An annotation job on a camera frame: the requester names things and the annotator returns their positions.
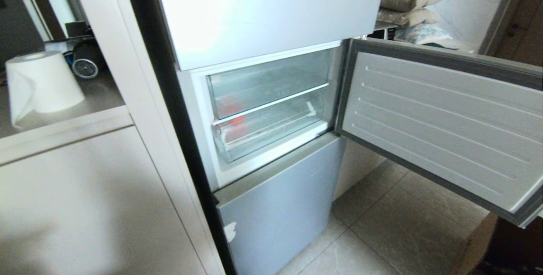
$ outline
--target tiled floor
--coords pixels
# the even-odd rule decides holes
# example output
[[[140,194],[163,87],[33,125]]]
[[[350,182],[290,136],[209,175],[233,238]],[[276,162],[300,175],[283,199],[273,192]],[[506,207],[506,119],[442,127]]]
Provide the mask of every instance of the tiled floor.
[[[387,160],[334,202],[328,227],[278,275],[447,275],[486,215]]]

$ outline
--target lower refrigerator door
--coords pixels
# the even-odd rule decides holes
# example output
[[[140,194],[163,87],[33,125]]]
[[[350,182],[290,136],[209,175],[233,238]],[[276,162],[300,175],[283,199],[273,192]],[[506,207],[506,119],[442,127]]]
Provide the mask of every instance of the lower refrigerator door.
[[[238,275],[273,275],[326,227],[345,138],[331,132],[217,191]]]

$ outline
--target paper towel roll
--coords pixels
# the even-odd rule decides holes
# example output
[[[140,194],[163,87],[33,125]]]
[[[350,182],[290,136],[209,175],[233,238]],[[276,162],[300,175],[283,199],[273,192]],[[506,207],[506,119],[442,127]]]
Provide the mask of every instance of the paper towel roll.
[[[6,62],[11,123],[26,114],[73,107],[85,96],[60,51],[18,56]]]

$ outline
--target microwave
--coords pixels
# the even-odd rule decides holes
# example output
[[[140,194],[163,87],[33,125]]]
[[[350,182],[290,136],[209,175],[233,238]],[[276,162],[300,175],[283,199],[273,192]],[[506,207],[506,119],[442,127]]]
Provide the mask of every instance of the microwave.
[[[375,29],[372,34],[369,34],[368,37],[373,37],[374,39],[388,39],[389,41],[394,40],[394,35],[396,34],[397,25],[382,21],[377,21],[375,23]]]

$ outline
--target refrigerator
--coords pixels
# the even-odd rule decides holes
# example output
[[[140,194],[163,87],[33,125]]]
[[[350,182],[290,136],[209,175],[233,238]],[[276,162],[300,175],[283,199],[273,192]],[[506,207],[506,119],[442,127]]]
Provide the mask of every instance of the refrigerator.
[[[379,0],[131,1],[227,271],[324,230],[347,139],[521,227],[543,209],[540,67],[360,38]]]

